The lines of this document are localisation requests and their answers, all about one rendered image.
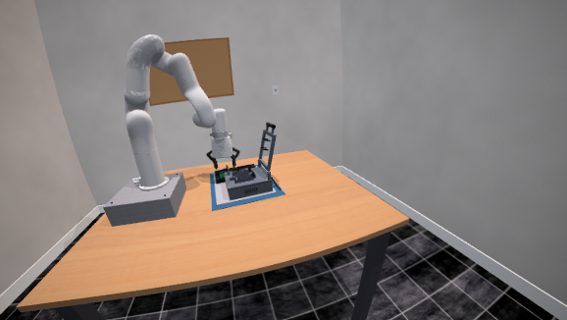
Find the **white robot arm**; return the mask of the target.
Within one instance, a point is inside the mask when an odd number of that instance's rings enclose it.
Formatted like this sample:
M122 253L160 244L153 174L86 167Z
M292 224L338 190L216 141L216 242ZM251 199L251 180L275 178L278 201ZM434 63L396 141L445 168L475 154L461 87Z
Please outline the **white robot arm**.
M188 57L183 53L171 55L165 52L164 41L157 35L140 37L130 48L127 57L125 113L129 140L141 177L132 179L132 182L134 185L140 184L139 188L144 191L164 187L169 182L169 178L163 173L152 119L148 114L148 102L146 103L150 98L150 66L175 77L181 94L196 111L192 117L196 126L212 128L210 135L213 138L228 135L232 138L232 133L228 133L225 109L213 109L197 81Z

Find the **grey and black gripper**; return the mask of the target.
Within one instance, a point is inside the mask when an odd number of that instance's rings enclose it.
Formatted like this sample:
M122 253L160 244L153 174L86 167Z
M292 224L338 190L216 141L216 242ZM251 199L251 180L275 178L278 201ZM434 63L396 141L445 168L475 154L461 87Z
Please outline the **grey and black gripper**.
M236 152L235 156L233 152ZM232 166L235 167L235 159L239 154L239 150L232 147L232 141L230 136L221 138L212 138L212 150L207 153L208 158L214 163L214 168L218 169L217 158L231 158ZM211 153L213 157L211 156ZM213 159L214 158L214 159Z

